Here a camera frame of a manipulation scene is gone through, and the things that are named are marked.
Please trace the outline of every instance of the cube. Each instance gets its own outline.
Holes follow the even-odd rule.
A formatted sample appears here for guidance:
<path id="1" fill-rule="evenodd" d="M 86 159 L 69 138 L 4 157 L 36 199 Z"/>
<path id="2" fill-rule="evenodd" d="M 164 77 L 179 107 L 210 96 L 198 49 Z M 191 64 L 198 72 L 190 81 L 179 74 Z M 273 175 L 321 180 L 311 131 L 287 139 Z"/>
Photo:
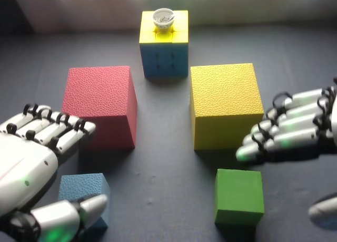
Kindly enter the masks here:
<path id="1" fill-rule="evenodd" d="M 260 172 L 218 169 L 215 180 L 215 223 L 256 226 L 264 214 Z"/>
<path id="2" fill-rule="evenodd" d="M 96 124 L 90 149 L 135 148 L 137 99 L 129 66 L 71 68 L 62 111 Z"/>
<path id="3" fill-rule="evenodd" d="M 191 67 L 194 150 L 238 148 L 263 117 L 253 64 Z"/>
<path id="4" fill-rule="evenodd" d="M 172 27 L 157 30 L 154 11 L 142 15 L 139 45 L 146 78 L 187 77 L 189 74 L 189 13 L 174 11 Z"/>
<path id="5" fill-rule="evenodd" d="M 105 194 L 108 203 L 101 217 L 91 228 L 103 229 L 109 225 L 110 214 L 110 187 L 102 173 L 92 173 L 86 175 L 66 175 L 61 177 L 58 200 L 76 201 L 90 195 Z"/>

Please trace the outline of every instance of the red cube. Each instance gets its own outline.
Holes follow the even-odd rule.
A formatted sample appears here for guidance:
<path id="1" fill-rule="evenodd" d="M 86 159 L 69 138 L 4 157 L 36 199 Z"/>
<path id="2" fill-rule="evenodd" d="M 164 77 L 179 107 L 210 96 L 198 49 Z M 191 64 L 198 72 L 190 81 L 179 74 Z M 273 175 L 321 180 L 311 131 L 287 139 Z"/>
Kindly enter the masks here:
<path id="1" fill-rule="evenodd" d="M 90 149 L 135 148 L 137 99 L 129 66 L 71 68 L 62 111 L 96 124 Z"/>

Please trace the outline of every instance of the green block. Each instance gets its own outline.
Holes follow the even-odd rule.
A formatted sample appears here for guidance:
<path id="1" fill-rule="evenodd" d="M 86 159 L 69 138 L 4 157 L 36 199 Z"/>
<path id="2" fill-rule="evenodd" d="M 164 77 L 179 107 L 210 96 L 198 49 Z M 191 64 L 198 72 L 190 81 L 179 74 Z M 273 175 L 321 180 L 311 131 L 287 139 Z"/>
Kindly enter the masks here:
<path id="1" fill-rule="evenodd" d="M 256 226 L 264 214 L 260 172 L 218 169 L 215 223 Z"/>

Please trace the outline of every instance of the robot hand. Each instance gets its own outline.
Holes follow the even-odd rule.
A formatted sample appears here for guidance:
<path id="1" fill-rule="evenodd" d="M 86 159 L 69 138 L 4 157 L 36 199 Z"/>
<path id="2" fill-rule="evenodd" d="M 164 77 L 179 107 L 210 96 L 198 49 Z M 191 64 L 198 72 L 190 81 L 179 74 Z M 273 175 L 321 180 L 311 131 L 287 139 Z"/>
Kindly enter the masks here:
<path id="1" fill-rule="evenodd" d="M 0 125 L 0 230 L 19 241 L 71 241 L 106 207 L 106 196 L 60 201 L 31 211 L 49 189 L 58 167 L 95 131 L 95 124 L 48 106 L 26 105 Z"/>
<path id="2" fill-rule="evenodd" d="M 277 95 L 265 120 L 254 125 L 236 152 L 241 163 L 295 161 L 337 153 L 336 86 Z M 285 96 L 282 105 L 276 100 Z M 320 228 L 337 230 L 337 193 L 309 209 L 310 220 Z"/>

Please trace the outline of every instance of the white bowl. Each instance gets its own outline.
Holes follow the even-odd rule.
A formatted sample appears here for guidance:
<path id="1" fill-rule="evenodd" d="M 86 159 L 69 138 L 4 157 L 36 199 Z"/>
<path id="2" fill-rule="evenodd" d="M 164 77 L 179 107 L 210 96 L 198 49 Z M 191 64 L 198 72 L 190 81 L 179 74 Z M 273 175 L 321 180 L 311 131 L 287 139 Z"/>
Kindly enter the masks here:
<path id="1" fill-rule="evenodd" d="M 174 22 L 174 13 L 171 9 L 160 8 L 153 13 L 153 23 L 160 30 L 169 29 Z"/>

